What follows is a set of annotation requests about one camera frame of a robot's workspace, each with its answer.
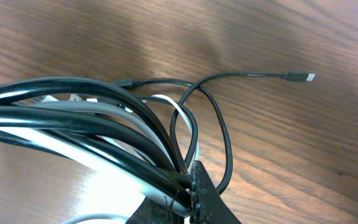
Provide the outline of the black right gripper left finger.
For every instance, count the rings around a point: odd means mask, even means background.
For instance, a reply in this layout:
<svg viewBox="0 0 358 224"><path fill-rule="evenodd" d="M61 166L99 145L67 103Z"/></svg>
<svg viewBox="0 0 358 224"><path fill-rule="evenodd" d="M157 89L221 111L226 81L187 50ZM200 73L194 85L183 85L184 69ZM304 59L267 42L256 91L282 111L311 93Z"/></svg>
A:
<svg viewBox="0 0 358 224"><path fill-rule="evenodd" d="M145 198L126 224L184 224L184 218L172 212L172 206Z"/></svg>

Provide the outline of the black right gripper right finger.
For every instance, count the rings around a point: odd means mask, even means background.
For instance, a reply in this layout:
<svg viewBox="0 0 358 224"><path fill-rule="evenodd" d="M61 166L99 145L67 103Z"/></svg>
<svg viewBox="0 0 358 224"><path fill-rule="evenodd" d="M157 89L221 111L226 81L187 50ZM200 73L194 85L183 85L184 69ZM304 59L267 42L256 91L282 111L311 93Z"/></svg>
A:
<svg viewBox="0 0 358 224"><path fill-rule="evenodd" d="M241 224L217 193L201 161L190 170L190 223Z"/></svg>

